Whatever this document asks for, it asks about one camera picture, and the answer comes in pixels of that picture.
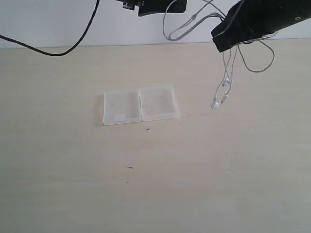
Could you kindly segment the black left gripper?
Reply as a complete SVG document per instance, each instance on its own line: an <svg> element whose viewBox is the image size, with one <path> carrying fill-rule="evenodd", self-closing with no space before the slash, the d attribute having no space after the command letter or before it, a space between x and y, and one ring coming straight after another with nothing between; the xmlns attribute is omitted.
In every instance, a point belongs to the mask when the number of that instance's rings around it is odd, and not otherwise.
<svg viewBox="0 0 311 233"><path fill-rule="evenodd" d="M187 6L187 0L117 0L122 2L122 7L127 10L134 11L135 7L139 7L138 16L143 17L152 14L167 13L180 14L184 13Z"/></svg>

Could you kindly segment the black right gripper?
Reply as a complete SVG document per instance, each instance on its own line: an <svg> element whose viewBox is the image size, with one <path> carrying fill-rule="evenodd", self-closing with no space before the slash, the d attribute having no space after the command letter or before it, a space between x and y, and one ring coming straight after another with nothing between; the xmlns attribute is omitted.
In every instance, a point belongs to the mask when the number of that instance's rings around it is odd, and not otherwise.
<svg viewBox="0 0 311 233"><path fill-rule="evenodd" d="M310 17L310 0L240 0L211 31L212 40L218 52L224 52Z"/></svg>

